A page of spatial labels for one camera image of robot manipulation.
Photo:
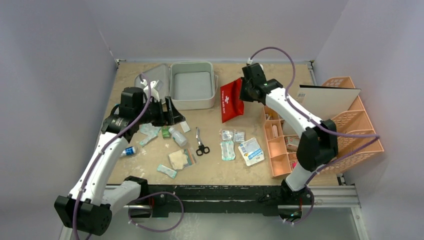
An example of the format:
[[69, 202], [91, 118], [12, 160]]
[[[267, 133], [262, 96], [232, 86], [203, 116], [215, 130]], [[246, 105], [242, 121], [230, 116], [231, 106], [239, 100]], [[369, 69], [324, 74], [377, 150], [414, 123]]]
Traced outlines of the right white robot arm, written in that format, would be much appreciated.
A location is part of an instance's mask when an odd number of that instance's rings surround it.
[[282, 200], [292, 204], [300, 198], [313, 173], [337, 156], [338, 139], [330, 133], [336, 131], [336, 124], [307, 111], [279, 81], [268, 80], [259, 63], [248, 63], [242, 72], [240, 100], [258, 102], [275, 111], [299, 137], [297, 164], [282, 181], [280, 191]]

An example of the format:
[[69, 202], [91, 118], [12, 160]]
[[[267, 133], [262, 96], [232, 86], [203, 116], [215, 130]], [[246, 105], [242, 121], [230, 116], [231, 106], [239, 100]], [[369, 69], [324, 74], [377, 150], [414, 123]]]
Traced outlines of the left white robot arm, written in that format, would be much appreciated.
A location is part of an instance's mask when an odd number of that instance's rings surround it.
[[109, 116], [103, 121], [97, 147], [78, 182], [66, 196], [58, 196], [54, 208], [63, 225], [72, 229], [76, 239], [79, 232], [89, 236], [103, 235], [112, 217], [130, 202], [147, 203], [165, 198], [166, 191], [151, 193], [144, 178], [128, 176], [115, 189], [105, 191], [112, 171], [121, 154], [142, 124], [154, 127], [173, 126], [185, 121], [170, 96], [166, 106], [156, 99], [152, 89], [126, 87]]

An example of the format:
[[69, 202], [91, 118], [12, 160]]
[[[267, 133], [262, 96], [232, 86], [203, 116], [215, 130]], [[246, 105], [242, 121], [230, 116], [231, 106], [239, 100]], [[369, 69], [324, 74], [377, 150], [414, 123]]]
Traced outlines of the teal bandage packet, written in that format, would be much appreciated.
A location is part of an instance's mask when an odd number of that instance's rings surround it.
[[157, 169], [158, 172], [163, 173], [167, 176], [169, 176], [172, 179], [175, 179], [175, 177], [177, 176], [177, 171], [174, 169], [171, 169], [165, 165], [159, 164]]

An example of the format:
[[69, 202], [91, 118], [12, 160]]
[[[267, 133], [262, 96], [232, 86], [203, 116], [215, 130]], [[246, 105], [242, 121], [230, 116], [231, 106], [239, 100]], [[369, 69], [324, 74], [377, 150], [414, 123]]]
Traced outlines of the red first aid pouch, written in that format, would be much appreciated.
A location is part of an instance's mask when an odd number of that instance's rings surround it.
[[220, 87], [221, 121], [225, 123], [244, 114], [244, 102], [240, 100], [242, 79], [238, 78]]

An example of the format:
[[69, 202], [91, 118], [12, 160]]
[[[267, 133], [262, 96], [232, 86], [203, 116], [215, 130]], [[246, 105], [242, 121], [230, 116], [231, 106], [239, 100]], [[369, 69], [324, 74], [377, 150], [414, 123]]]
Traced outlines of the clear teal swab packet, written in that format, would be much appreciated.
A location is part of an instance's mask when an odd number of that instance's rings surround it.
[[222, 141], [220, 143], [221, 159], [223, 161], [232, 161], [236, 158], [235, 146], [232, 140]]

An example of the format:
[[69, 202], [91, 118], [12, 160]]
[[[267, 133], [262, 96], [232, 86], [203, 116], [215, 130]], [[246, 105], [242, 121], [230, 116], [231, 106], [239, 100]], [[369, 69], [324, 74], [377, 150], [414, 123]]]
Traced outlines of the white paper strip packet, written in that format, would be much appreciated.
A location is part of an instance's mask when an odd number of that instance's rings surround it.
[[186, 121], [181, 122], [180, 126], [184, 133], [188, 133], [191, 130], [191, 128], [189, 127]]

